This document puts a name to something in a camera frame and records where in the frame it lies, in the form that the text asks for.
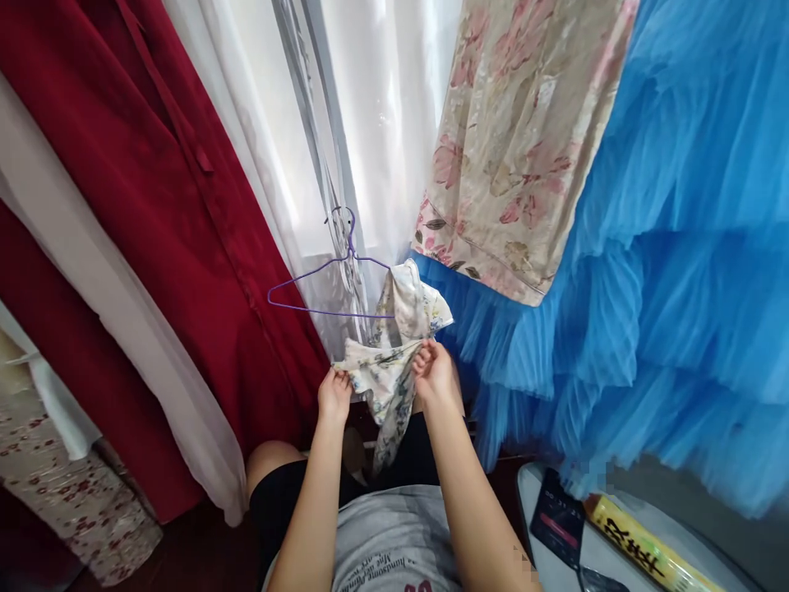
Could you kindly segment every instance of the black shorts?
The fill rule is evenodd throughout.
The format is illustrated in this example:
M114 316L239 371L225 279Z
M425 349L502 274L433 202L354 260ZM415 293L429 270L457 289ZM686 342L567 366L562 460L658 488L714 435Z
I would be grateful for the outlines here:
M249 511L261 543L261 579L258 589L263 585L265 574L288 532L306 470L306 459L282 465L267 474L252 492ZM417 484L439 484L436 460L430 448L430 437L422 413L411 416L394 462L381 471L370 487L359 483L344 467L341 469L339 507L365 493Z

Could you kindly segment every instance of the tulle ruffle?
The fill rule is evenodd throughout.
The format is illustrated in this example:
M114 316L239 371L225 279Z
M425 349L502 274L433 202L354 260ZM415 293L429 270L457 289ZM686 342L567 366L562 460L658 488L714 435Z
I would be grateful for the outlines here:
M478 452L574 492L643 453L760 516L789 487L789 5L642 0L551 291L525 307L414 255L478 380Z

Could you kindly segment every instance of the yellow package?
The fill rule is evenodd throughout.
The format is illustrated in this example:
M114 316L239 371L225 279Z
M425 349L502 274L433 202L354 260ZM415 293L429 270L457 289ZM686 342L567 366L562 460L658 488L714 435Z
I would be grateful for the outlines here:
M669 592L725 592L605 496L589 496L587 517L630 559Z

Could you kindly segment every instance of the sheer white curtain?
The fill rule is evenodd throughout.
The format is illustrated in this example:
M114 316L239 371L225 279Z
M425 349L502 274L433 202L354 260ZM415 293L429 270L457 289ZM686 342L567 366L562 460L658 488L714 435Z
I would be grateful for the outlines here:
M461 0L164 0L293 275L408 250L436 139ZM331 266L308 307L372 312L385 270ZM313 315L330 357L367 324Z

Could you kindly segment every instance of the hand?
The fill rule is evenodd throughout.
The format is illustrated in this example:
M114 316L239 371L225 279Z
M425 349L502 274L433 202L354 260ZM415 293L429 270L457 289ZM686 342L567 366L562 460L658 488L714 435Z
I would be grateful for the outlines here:
M440 343L423 340L422 349L413 359L412 370L417 396L422 401L454 397L458 385L454 379L452 357Z
M318 419L345 424L351 405L351 377L345 371L329 368L318 388Z

